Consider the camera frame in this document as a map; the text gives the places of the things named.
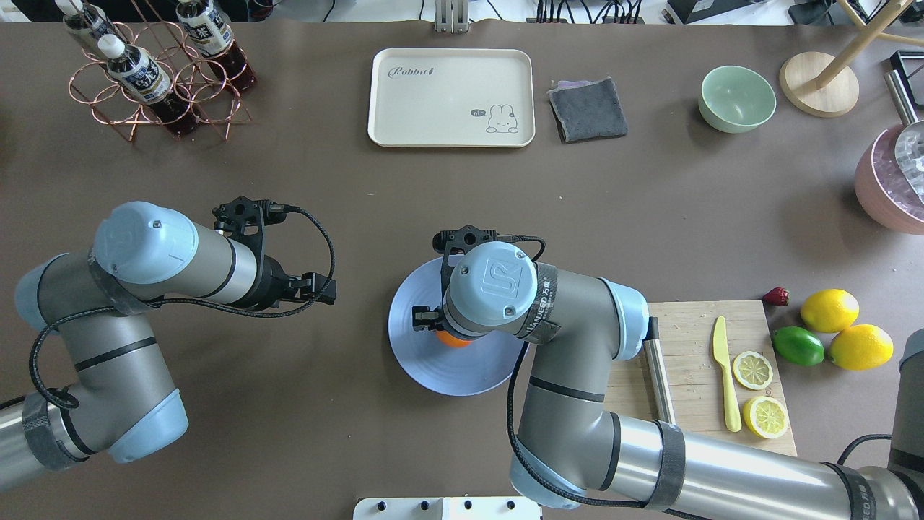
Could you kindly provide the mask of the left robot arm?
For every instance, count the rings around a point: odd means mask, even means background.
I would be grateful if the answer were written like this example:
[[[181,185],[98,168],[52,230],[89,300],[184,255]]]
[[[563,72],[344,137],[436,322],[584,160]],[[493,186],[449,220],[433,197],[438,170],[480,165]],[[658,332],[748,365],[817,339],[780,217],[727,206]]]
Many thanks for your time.
[[[265,253],[264,230],[305,210],[243,196],[212,210],[214,227],[147,201],[116,207],[88,251],[63,253],[17,286],[38,330],[27,359],[33,392],[2,405],[2,490],[107,452],[130,463],[188,428],[180,391],[147,314],[195,304],[281,317],[333,304],[332,273],[289,275]]]

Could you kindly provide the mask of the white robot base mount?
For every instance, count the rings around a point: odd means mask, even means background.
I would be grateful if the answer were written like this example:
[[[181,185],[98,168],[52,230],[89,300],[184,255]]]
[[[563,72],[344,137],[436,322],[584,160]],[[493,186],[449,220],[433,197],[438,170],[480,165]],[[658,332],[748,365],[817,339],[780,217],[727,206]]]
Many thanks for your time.
[[[353,519],[542,519],[540,504],[522,496],[367,498]]]

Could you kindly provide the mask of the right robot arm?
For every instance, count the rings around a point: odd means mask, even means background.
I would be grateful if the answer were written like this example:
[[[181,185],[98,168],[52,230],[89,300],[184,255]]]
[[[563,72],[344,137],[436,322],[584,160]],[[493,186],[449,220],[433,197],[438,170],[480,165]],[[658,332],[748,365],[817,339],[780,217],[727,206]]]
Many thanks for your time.
[[[851,469],[684,432],[604,408],[614,360],[651,330],[632,287],[535,262],[519,235],[465,226],[433,238],[442,303],[414,329],[512,334],[536,351],[510,479],[541,506],[628,507],[687,519],[920,519],[922,332],[905,345],[887,467]],[[448,259],[458,254],[458,263]]]

